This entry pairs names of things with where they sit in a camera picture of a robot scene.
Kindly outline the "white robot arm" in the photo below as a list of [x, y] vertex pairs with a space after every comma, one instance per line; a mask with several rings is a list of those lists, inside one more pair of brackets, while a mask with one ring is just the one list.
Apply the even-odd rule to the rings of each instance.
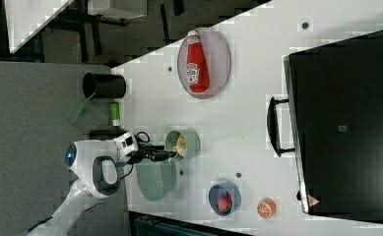
[[68, 236], [78, 218], [99, 202], [114, 195], [122, 177], [118, 167], [133, 166], [148, 159], [164, 161], [178, 156], [177, 150], [141, 146], [132, 133], [112, 140], [86, 140], [70, 144], [65, 164], [77, 179], [59, 208], [21, 236]]

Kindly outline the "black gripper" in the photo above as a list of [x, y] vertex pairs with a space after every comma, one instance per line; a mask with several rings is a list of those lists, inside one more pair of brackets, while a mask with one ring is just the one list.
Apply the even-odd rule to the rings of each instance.
[[143, 159], [149, 159], [153, 162], [165, 161], [170, 158], [174, 158], [177, 156], [176, 151], [161, 151], [159, 152], [157, 149], [152, 147], [143, 147], [134, 151], [130, 156], [128, 161], [129, 164], [136, 164], [141, 162]]

